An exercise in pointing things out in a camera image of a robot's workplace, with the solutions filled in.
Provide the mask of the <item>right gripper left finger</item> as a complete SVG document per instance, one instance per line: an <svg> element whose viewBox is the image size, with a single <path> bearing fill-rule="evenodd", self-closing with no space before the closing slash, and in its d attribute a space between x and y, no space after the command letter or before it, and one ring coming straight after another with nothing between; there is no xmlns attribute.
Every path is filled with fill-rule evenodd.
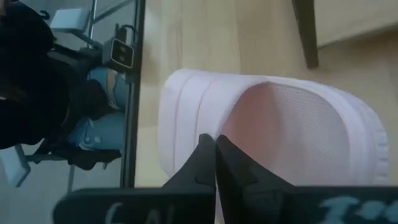
<svg viewBox="0 0 398 224"><path fill-rule="evenodd" d="M214 224L216 144L200 135L180 170L162 187L81 189L61 198L53 224Z"/></svg>

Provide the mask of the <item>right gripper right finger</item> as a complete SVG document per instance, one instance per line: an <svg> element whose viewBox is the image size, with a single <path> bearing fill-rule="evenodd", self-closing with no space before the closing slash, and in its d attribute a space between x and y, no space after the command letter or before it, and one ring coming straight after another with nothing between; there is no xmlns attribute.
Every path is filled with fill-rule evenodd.
<svg viewBox="0 0 398 224"><path fill-rule="evenodd" d="M224 135L216 179L226 224L398 224L398 187L294 186Z"/></svg>

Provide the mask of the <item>pink slide sandal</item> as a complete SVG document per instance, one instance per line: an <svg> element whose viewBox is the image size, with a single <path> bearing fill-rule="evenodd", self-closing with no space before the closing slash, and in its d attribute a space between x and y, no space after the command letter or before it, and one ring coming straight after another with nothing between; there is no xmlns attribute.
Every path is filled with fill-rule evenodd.
<svg viewBox="0 0 398 224"><path fill-rule="evenodd" d="M298 186L390 187L386 131L372 108L332 86L295 78L181 69L160 97L158 145L173 177L200 135L221 135Z"/></svg>

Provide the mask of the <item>black aluminium table frame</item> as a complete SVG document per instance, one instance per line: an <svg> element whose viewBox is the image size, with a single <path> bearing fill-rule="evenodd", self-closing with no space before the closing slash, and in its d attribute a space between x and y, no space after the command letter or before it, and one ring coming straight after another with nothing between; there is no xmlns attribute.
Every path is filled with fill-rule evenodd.
<svg viewBox="0 0 398 224"><path fill-rule="evenodd" d="M137 132L139 100L141 90L142 51L144 45L144 23L146 0L135 0L134 33L131 44L134 49L132 68L127 72L128 84L125 114L124 149L121 160L121 188L133 188L136 176Z"/></svg>

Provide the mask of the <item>person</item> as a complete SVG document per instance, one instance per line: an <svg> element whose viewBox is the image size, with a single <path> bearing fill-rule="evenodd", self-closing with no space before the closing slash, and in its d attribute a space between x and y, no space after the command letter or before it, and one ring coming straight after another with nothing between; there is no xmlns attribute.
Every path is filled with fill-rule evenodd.
<svg viewBox="0 0 398 224"><path fill-rule="evenodd" d="M0 150L38 145L84 170L123 154L125 76L101 65L76 74L49 53L50 27L29 6L0 0Z"/></svg>

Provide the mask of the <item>wooden shelf with black frame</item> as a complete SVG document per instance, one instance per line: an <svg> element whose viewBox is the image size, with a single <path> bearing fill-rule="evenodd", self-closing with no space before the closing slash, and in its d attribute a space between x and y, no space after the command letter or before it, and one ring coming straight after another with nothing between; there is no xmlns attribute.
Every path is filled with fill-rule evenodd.
<svg viewBox="0 0 398 224"><path fill-rule="evenodd" d="M398 28L398 0L291 0L306 65L319 66L318 50Z"/></svg>

